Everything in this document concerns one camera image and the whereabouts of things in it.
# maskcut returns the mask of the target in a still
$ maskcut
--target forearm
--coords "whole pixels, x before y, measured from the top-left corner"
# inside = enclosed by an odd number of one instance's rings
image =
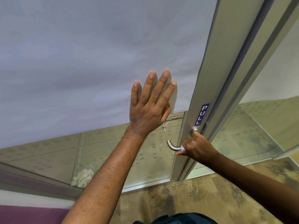
[[[129,170],[144,137],[127,130],[123,139],[90,181],[63,224],[109,223]]]
[[[299,192],[219,154],[208,166],[284,223],[299,222]]]

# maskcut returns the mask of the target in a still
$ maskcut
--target brown carpet floor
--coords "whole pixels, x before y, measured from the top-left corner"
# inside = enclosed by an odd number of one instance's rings
[[[287,159],[268,160],[247,167],[299,190],[299,172]],[[110,223],[131,224],[136,220],[150,223],[159,216],[181,212],[199,212],[219,224],[281,223],[216,173],[123,193]]]

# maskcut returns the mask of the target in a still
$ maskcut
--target person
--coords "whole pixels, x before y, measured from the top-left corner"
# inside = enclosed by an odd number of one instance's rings
[[[126,177],[144,139],[166,121],[171,111],[168,101],[176,88],[176,82],[171,82],[161,95],[170,77],[170,71],[163,72],[151,92],[155,77],[155,72],[149,73],[139,99],[140,84],[134,82],[131,91],[130,124],[122,140],[95,174],[62,224],[108,224],[110,222]],[[198,132],[194,132],[190,139],[182,141],[181,145],[185,151],[176,152],[175,155],[189,156],[220,174],[283,223],[299,223],[299,192],[226,158]],[[170,217],[162,216],[152,223],[216,222],[199,213],[186,213]]]

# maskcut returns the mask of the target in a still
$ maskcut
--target person's left hand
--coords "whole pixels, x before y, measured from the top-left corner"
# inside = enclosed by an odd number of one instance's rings
[[[138,100],[139,82],[134,82],[131,91],[130,125],[127,131],[138,134],[144,139],[150,132],[161,126],[170,114],[171,107],[168,103],[176,88],[176,82],[169,84],[160,97],[162,90],[170,77],[170,71],[165,70],[150,93],[156,77],[156,72],[149,73]]]

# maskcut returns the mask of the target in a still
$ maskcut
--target pull sign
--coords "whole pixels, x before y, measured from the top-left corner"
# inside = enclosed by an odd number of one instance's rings
[[[199,113],[197,115],[196,121],[194,123],[194,127],[200,126],[202,124],[202,121],[203,121],[210,105],[211,105],[211,102],[202,104],[202,106],[200,107]]]

